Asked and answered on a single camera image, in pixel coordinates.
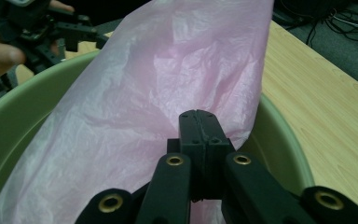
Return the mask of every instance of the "table surface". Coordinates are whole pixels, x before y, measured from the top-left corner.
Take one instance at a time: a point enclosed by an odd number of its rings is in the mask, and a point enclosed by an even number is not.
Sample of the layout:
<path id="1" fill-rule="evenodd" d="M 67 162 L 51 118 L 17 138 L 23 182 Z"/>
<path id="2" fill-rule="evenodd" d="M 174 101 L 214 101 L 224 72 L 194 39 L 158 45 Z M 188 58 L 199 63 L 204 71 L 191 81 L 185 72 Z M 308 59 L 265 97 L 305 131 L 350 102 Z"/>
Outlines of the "table surface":
<path id="1" fill-rule="evenodd" d="M 82 43 L 72 58 L 96 50 Z M 21 71 L 19 82 L 29 78 Z M 358 203 L 358 82 L 272 22 L 263 92 L 292 127 L 316 185 Z"/>

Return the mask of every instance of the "black cable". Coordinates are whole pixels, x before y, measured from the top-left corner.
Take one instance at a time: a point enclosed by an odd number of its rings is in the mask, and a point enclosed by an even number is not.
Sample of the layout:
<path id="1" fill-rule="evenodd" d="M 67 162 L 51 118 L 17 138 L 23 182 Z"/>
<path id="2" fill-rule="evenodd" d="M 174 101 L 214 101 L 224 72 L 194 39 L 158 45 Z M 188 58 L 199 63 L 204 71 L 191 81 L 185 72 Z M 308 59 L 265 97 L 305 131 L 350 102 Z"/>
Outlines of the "black cable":
<path id="1" fill-rule="evenodd" d="M 349 31 L 344 30 L 342 27 L 340 27 L 339 25 L 334 23 L 335 18 L 331 17 L 329 20 L 326 20 L 326 24 L 327 26 L 335 33 L 344 35 L 346 38 L 353 40 L 353 41 L 357 41 L 358 42 L 358 38 L 353 38 L 349 35 L 353 35 L 353 34 L 357 34 L 358 35 L 358 26 L 355 26 L 353 28 L 351 28 Z"/>
<path id="2" fill-rule="evenodd" d="M 313 47 L 312 46 L 312 40 L 316 36 L 316 26 L 317 25 L 318 25 L 317 20 L 312 22 L 312 28 L 310 29 L 310 32 L 308 33 L 308 36 L 307 36 L 307 40 L 305 42 L 305 44 L 310 46 L 311 48 Z"/>
<path id="3" fill-rule="evenodd" d="M 358 13 L 349 9 L 345 9 L 345 10 L 341 10 L 340 12 L 337 13 L 337 15 L 340 15 L 342 17 L 345 17 L 346 20 L 351 21 L 351 22 L 356 22 L 358 23 L 358 20 L 354 19 L 353 17 L 356 16 L 358 17 Z"/>

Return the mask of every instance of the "pink plastic bag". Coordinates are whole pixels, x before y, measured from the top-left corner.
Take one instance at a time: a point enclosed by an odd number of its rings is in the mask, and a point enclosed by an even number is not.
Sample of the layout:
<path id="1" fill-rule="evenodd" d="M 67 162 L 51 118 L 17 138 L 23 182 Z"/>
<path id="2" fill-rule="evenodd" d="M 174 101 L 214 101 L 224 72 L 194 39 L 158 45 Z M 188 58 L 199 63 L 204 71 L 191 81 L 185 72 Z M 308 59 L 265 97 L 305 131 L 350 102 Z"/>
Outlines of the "pink plastic bag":
<path id="1" fill-rule="evenodd" d="M 214 113 L 236 148 L 252 130 L 272 0 L 155 0 L 114 31 L 0 193 L 0 223 L 74 223 L 98 192 L 149 182 L 178 116 Z M 222 223 L 193 203 L 192 223 Z"/>

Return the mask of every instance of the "green plastic bowl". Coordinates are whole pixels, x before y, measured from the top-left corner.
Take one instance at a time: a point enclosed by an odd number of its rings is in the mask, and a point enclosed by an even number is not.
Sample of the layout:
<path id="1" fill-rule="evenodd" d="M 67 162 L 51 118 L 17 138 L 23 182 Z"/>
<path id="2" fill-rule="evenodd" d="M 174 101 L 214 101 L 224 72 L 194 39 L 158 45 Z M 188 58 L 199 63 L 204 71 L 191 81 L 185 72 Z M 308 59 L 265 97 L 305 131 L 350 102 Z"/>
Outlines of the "green plastic bowl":
<path id="1" fill-rule="evenodd" d="M 60 63 L 0 99 L 0 190 L 51 110 L 98 51 Z M 262 95 L 255 126 L 241 150 L 255 155 L 289 191 L 313 186 L 300 144 L 271 101 Z"/>

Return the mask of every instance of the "black plastic part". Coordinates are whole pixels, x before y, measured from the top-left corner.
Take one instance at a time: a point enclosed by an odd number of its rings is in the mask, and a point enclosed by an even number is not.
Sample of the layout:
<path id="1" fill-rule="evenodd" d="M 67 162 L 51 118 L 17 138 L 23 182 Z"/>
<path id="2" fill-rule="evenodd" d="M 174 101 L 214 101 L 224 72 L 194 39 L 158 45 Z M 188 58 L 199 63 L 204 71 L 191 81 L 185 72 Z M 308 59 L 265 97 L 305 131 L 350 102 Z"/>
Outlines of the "black plastic part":
<path id="1" fill-rule="evenodd" d="M 230 153 L 226 158 L 225 174 L 249 223 L 316 223 L 251 155 Z"/>
<path id="2" fill-rule="evenodd" d="M 167 140 L 167 153 L 180 153 L 180 140 L 178 138 L 170 138 Z"/>
<path id="3" fill-rule="evenodd" d="M 57 29 L 61 33 L 61 37 L 65 39 L 66 50 L 77 51 L 79 41 L 97 40 L 97 30 L 88 25 L 73 24 L 68 22 L 57 22 Z"/>
<path id="4" fill-rule="evenodd" d="M 108 40 L 109 37 L 107 37 L 106 35 L 97 35 L 95 48 L 102 49 Z"/>
<path id="5" fill-rule="evenodd" d="M 52 18 L 54 18 L 55 21 L 78 23 L 78 15 L 75 12 L 67 11 L 56 7 L 49 7 L 48 14 Z"/>
<path id="6" fill-rule="evenodd" d="M 222 199 L 225 188 L 223 165 L 234 147 L 216 116 L 190 110 L 179 116 L 180 148 L 192 160 L 192 200 Z"/>
<path id="7" fill-rule="evenodd" d="M 145 198 L 148 188 L 149 188 L 149 183 L 145 184 L 143 187 L 141 187 L 141 188 L 137 189 L 135 192 L 133 192 L 131 213 L 129 214 L 129 217 L 127 218 L 128 224 L 135 223 L 136 216 L 141 209 L 142 202 L 144 201 L 144 198 Z"/>
<path id="8" fill-rule="evenodd" d="M 132 197 L 126 190 L 104 190 L 91 199 L 75 224 L 126 224 L 131 208 Z"/>
<path id="9" fill-rule="evenodd" d="M 188 156 L 169 153 L 161 157 L 135 223 L 188 223 L 190 174 Z"/>
<path id="10" fill-rule="evenodd" d="M 246 213 L 241 209 L 238 198 L 227 190 L 222 200 L 222 214 L 227 224 L 249 224 Z"/>
<path id="11" fill-rule="evenodd" d="M 18 7 L 0 0 L 0 37 L 4 42 L 17 38 L 23 29 L 32 31 L 40 26 L 46 16 L 50 0 L 34 1 L 26 7 Z"/>
<path id="12" fill-rule="evenodd" d="M 34 74 L 38 74 L 51 66 L 60 63 L 62 58 L 55 55 L 49 48 L 51 42 L 45 39 L 43 43 L 28 43 L 22 40 L 11 41 L 10 44 L 21 49 L 26 55 L 25 66 Z"/>
<path id="13" fill-rule="evenodd" d="M 4 73 L 2 76 L 0 76 L 0 79 L 2 81 L 2 85 L 5 87 L 6 91 L 13 90 L 13 85 L 11 84 L 10 78 L 8 78 L 7 73 Z"/>
<path id="14" fill-rule="evenodd" d="M 333 189 L 307 188 L 303 191 L 300 202 L 318 223 L 358 223 L 358 205 Z"/>

